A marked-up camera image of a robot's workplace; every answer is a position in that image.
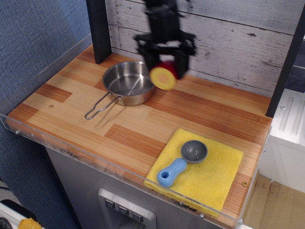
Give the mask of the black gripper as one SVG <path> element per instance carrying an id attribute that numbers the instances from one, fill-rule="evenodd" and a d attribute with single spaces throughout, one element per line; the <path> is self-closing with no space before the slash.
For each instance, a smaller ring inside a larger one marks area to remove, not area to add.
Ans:
<path id="1" fill-rule="evenodd" d="M 150 71 L 160 62 L 160 55 L 174 56 L 177 79 L 189 68 L 189 56 L 195 55 L 195 35 L 180 29 L 179 14 L 173 10 L 147 10 L 150 32 L 136 35 L 138 52 Z"/>

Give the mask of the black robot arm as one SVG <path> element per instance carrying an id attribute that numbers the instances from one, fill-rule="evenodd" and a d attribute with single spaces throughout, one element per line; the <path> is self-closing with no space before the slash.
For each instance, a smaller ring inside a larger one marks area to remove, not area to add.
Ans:
<path id="1" fill-rule="evenodd" d="M 174 57 L 177 79 L 189 69 L 189 57 L 195 55 L 195 35 L 181 30 L 178 5 L 175 0 L 146 0 L 144 13 L 148 16 L 150 32 L 134 37 L 138 52 L 149 70 L 161 63 L 161 55 Z"/>

